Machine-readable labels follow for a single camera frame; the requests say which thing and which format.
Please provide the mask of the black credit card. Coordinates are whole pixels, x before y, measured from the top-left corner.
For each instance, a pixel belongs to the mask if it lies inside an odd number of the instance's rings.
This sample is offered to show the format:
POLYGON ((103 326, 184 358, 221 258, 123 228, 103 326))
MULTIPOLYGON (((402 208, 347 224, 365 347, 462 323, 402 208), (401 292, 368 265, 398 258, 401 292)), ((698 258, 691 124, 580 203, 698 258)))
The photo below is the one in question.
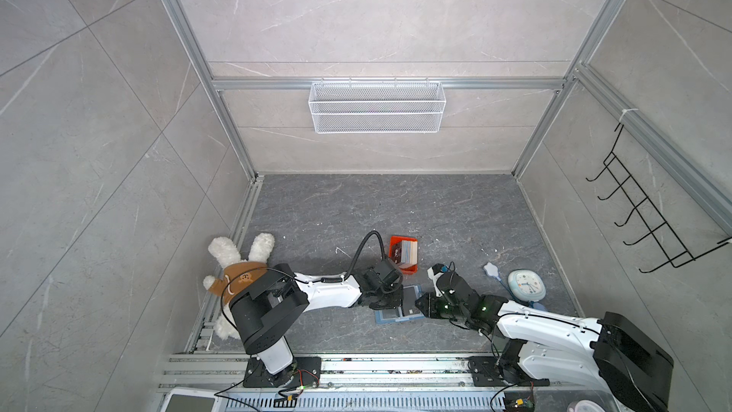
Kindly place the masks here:
POLYGON ((403 290, 401 314, 408 320, 423 318, 417 308, 417 300, 421 297, 421 288, 418 285, 407 286, 403 290))
POLYGON ((401 310, 396 309, 385 309, 380 313, 380 318, 383 322, 397 322, 402 317, 401 310))

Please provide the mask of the blue leather card holder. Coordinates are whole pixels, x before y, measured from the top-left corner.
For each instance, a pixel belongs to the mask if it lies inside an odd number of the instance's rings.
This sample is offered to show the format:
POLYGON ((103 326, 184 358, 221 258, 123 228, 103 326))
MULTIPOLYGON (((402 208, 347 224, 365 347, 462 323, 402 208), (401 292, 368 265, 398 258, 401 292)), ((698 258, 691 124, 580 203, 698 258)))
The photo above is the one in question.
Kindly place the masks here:
MULTIPOLYGON (((399 320, 398 320, 397 322, 383 322, 383 321, 381 320, 381 318, 380 318, 380 313, 381 313, 381 311, 382 311, 382 310, 377 310, 377 311, 375 312, 375 315, 376 315, 376 323, 377 323, 377 324, 389 324, 389 323, 400 323, 400 322, 411 322, 411 321, 412 321, 412 320, 408 320, 408 319, 406 319, 406 318, 404 318, 404 317, 401 317, 401 318, 400 318, 400 319, 399 319, 399 320)), ((423 315, 423 318, 419 318, 419 319, 413 319, 413 320, 421 320, 421 319, 425 319, 425 316, 423 315)))

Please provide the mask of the red plastic tray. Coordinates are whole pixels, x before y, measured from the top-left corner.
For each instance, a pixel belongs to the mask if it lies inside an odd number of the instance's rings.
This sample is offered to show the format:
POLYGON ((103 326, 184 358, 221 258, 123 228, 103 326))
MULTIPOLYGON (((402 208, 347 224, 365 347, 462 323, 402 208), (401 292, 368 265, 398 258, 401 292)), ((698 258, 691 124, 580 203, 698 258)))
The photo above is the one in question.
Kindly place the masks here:
POLYGON ((419 270, 419 241, 416 238, 392 236, 389 258, 403 274, 416 274, 419 270))

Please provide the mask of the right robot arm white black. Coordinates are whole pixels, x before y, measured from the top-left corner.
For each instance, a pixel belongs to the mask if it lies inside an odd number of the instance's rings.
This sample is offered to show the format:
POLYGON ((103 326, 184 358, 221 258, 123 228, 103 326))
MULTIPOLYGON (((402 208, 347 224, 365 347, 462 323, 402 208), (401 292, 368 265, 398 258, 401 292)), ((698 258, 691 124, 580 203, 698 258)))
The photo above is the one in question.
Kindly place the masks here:
POLYGON ((634 411, 667 410, 674 360, 625 316, 570 317, 480 295, 440 263, 428 277, 434 289, 417 300, 419 311, 488 339, 501 335, 496 366, 507 383, 573 383, 604 389, 634 411))

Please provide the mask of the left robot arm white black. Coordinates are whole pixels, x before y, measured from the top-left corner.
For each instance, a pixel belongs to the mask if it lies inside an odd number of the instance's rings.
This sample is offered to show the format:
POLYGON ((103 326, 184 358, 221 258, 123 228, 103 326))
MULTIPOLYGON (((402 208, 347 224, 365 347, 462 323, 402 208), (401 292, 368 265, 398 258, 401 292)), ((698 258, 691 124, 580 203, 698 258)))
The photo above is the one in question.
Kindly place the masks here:
POLYGON ((403 275, 390 259, 382 259, 335 276, 300 274, 287 264, 249 266, 225 278, 220 305, 229 309, 245 352, 278 378, 297 369, 285 335, 303 313, 353 306, 395 309, 402 300, 403 275))

